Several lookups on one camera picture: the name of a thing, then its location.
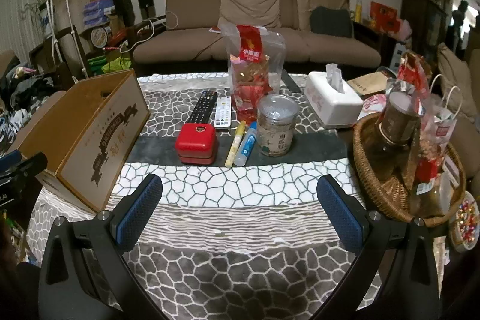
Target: wicker basket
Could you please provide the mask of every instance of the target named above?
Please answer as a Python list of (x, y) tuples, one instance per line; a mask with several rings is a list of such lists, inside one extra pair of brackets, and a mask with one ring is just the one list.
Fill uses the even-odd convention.
[[(353, 155), (358, 176), (370, 199), (386, 216), (409, 223), (413, 215), (410, 214), (410, 189), (403, 185), (403, 181), (392, 175), (386, 181), (380, 182), (371, 169), (365, 155), (362, 140), (371, 135), (375, 129), (375, 122), (380, 114), (371, 114), (363, 117), (354, 128), (353, 132)], [(455, 214), (465, 197), (466, 176), (457, 152), (451, 144), (447, 146), (447, 155), (453, 160), (460, 171), (460, 186), (455, 190), (450, 202), (450, 210), (445, 216), (426, 218), (428, 227), (438, 226), (447, 222)]]

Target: bowl of candy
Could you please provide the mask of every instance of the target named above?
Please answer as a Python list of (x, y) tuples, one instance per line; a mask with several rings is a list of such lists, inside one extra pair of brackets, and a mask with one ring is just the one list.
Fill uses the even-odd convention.
[(466, 191), (458, 211), (450, 219), (450, 240), (458, 252), (465, 252), (474, 248), (479, 231), (479, 208), (474, 197)]

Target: ribbon logo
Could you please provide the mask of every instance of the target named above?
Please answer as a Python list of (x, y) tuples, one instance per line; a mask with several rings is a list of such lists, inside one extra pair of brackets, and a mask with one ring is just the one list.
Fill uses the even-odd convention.
[(98, 146), (100, 148), (100, 153), (95, 158), (95, 161), (93, 162), (93, 165), (92, 165), (93, 175), (92, 175), (92, 179), (90, 179), (90, 182), (95, 181), (95, 183), (98, 186), (100, 178), (102, 178), (102, 173), (100, 172), (100, 169), (102, 168), (103, 163), (105, 163), (109, 159), (107, 156), (108, 154), (106, 150), (107, 150), (107, 147), (109, 146), (109, 143), (113, 134), (121, 124), (124, 124), (125, 126), (127, 126), (130, 117), (135, 116), (137, 113), (138, 113), (138, 110), (136, 108), (136, 104), (133, 106), (129, 106), (125, 109), (124, 113), (117, 114), (115, 118), (112, 119), (112, 121), (109, 123), (109, 126), (106, 127), (102, 140), (100, 140), (100, 145)]

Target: white tissue box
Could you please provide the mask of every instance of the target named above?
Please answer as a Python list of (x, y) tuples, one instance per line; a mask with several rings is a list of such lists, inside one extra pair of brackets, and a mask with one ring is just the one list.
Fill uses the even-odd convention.
[(328, 84), (327, 72), (308, 74), (305, 96), (324, 128), (348, 128), (357, 122), (363, 101), (344, 80), (343, 91)]

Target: yellow marker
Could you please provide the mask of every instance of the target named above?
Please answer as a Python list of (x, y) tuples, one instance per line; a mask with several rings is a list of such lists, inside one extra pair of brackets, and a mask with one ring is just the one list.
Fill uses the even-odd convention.
[(238, 147), (242, 142), (241, 140), (243, 138), (243, 133), (245, 132), (245, 125), (245, 121), (240, 122), (237, 130), (235, 131), (235, 136), (233, 138), (232, 146), (230, 147), (229, 155), (226, 157), (225, 167), (227, 168), (232, 168), (233, 160), (235, 159), (235, 155), (237, 154), (237, 151), (239, 149)]

